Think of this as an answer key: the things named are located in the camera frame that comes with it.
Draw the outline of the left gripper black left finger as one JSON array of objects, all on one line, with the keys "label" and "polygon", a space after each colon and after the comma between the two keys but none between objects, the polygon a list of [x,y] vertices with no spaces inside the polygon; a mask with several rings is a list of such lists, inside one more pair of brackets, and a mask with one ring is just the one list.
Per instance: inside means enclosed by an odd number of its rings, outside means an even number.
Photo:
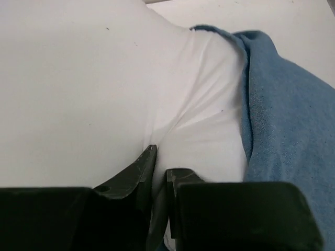
[{"label": "left gripper black left finger", "polygon": [[145,250],[156,156],[95,188],[1,189],[1,250]]}]

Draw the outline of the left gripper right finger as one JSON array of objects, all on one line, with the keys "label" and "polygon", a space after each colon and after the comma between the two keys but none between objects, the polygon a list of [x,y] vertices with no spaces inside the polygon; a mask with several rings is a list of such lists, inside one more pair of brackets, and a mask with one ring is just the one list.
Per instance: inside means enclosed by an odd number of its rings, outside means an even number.
[{"label": "left gripper right finger", "polygon": [[166,172],[177,250],[323,250],[302,192],[287,182],[206,182],[190,169]]}]

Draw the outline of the white pillow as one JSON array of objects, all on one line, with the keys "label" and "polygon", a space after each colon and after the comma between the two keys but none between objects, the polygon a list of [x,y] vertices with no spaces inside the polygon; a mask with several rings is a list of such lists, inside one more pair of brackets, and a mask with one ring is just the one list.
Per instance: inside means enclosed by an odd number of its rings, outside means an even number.
[{"label": "white pillow", "polygon": [[243,179],[243,64],[143,1],[1,1],[1,186],[97,186],[155,144],[155,250],[166,170]]}]

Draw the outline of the blue pillowcase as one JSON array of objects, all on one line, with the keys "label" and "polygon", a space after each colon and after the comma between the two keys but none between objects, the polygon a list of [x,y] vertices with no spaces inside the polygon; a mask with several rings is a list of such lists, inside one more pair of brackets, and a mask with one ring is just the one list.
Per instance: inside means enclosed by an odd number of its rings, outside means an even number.
[{"label": "blue pillowcase", "polygon": [[261,31],[228,33],[199,25],[242,52],[242,144],[245,181],[287,181],[306,196],[334,250],[334,89],[282,58]]}]

